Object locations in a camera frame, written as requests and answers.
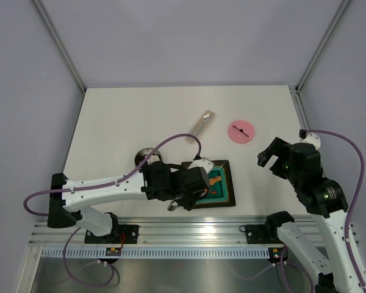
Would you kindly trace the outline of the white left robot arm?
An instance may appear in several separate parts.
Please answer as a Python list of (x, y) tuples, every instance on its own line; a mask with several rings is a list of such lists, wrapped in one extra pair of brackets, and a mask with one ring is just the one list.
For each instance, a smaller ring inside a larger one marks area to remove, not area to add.
[(161, 161), (145, 165), (132, 175), (89, 181), (69, 180), (63, 173), (52, 176), (48, 227), (76, 226), (115, 242), (119, 235), (118, 220), (112, 213), (102, 213), (98, 204), (124, 200), (158, 200), (170, 202), (169, 210), (182, 207), (189, 211), (210, 190), (209, 173), (214, 164), (206, 158), (183, 165)]

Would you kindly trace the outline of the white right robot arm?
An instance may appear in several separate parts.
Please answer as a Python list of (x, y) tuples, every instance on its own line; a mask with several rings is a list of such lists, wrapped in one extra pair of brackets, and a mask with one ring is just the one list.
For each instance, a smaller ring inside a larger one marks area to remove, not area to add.
[(302, 234), (295, 219), (286, 211), (268, 215), (265, 236), (281, 241), (303, 265), (314, 292), (366, 292), (366, 268), (349, 221), (351, 207), (334, 180), (324, 176), (318, 146), (308, 140), (290, 144), (279, 137), (258, 154), (264, 167), (272, 156), (272, 174), (286, 179), (298, 201), (318, 228), (327, 254), (323, 255)]

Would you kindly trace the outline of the black round steel lunch box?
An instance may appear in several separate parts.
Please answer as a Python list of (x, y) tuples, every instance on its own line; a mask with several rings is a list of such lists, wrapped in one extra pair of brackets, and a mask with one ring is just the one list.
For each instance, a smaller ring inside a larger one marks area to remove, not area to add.
[[(153, 148), (143, 148), (141, 149), (134, 158), (135, 166), (138, 166), (148, 155), (150, 152), (152, 152)], [(144, 163), (144, 165), (150, 165), (153, 162), (163, 161), (163, 157), (159, 151), (156, 151), (147, 161)]]

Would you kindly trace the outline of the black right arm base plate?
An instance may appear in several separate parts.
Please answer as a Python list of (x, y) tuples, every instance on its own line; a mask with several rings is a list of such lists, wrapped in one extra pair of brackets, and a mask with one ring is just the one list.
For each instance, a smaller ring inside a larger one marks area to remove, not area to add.
[(273, 241), (266, 230), (264, 224), (245, 225), (245, 236), (247, 244), (272, 244)]

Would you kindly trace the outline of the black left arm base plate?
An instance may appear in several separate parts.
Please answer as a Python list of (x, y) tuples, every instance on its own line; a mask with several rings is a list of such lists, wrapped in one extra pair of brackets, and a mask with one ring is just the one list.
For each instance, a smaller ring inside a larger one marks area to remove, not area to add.
[(138, 241), (138, 225), (118, 225), (112, 228), (110, 234), (95, 236), (90, 231), (85, 234), (86, 244), (136, 244)]

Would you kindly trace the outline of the pink round lid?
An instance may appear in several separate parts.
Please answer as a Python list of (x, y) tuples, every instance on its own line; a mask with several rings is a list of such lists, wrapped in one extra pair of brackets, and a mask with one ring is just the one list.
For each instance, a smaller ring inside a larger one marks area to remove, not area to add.
[(245, 120), (235, 120), (227, 130), (228, 137), (235, 143), (246, 144), (253, 140), (255, 136), (254, 126)]

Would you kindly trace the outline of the orange fried shrimp piece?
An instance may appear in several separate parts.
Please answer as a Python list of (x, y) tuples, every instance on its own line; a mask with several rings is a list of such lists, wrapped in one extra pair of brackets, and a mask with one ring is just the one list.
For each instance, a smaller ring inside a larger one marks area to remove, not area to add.
[(216, 176), (216, 177), (210, 178), (209, 183), (210, 183), (211, 186), (213, 186), (215, 183), (217, 183), (221, 180), (222, 180), (221, 176)]

